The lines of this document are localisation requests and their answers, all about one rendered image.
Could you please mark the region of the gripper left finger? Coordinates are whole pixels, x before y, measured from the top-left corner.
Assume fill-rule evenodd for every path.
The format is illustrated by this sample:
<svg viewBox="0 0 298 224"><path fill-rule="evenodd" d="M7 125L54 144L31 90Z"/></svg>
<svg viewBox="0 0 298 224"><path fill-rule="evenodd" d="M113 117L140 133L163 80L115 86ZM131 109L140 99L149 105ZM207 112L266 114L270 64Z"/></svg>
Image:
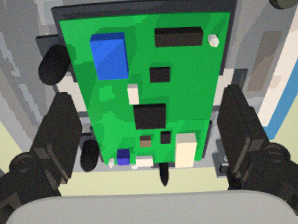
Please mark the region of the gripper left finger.
<svg viewBox="0 0 298 224"><path fill-rule="evenodd" d="M30 151L15 156L0 177L0 224L21 205L62 196L58 187L72 176L82 130L72 96L57 92Z"/></svg>

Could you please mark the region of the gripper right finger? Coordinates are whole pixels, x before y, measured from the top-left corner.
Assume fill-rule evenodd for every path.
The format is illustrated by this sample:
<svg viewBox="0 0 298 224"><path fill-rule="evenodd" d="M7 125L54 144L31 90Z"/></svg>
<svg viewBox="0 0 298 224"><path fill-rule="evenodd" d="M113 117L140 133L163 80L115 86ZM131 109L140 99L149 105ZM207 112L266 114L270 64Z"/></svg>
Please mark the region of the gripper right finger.
<svg viewBox="0 0 298 224"><path fill-rule="evenodd" d="M241 190L280 197L298 216L298 164L287 148L269 141L238 84L224 88L217 127L231 173L245 181Z"/></svg>

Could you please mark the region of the green circuit board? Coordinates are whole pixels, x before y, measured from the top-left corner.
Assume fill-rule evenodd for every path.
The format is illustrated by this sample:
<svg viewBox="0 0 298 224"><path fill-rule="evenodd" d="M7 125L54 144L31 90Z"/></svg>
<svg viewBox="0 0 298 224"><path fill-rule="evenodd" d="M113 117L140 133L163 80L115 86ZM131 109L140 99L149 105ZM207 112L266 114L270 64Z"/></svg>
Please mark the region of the green circuit board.
<svg viewBox="0 0 298 224"><path fill-rule="evenodd" d="M201 161L229 11L60 20L105 165ZM209 35L217 35L212 47ZM116 157L117 156L117 157Z"/></svg>

